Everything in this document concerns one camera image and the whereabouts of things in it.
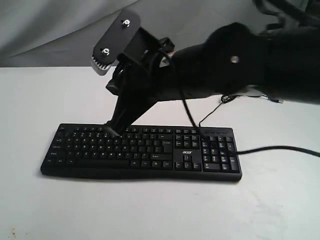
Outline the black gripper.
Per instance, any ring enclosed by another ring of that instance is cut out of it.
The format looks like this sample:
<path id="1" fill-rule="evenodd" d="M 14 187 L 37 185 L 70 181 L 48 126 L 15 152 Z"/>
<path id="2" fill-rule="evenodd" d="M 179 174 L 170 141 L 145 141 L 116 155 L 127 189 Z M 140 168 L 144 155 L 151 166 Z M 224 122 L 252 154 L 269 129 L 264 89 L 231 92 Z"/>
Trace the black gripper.
<path id="1" fill-rule="evenodd" d="M 164 54 L 175 49 L 170 38 L 158 39 L 160 48 L 146 53 L 142 65 L 119 62 L 106 88 L 117 96 L 112 118 L 104 124 L 111 135 L 120 134 L 157 102 L 181 100 L 180 87 L 172 66 L 161 67 Z"/>

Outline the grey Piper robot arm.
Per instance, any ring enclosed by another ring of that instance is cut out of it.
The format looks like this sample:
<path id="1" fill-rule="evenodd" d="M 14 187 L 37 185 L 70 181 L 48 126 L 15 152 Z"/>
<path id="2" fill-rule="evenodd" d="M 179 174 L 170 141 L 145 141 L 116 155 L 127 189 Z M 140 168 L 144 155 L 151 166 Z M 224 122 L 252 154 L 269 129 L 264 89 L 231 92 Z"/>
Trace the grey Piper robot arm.
<path id="1" fill-rule="evenodd" d="M 160 49 L 146 66 L 119 63 L 107 89 L 117 96 L 106 127 L 120 134 L 158 102 L 213 95 L 320 102 L 320 30 L 283 29 L 256 35 L 232 23 L 202 44 L 175 52 L 168 65 Z"/>

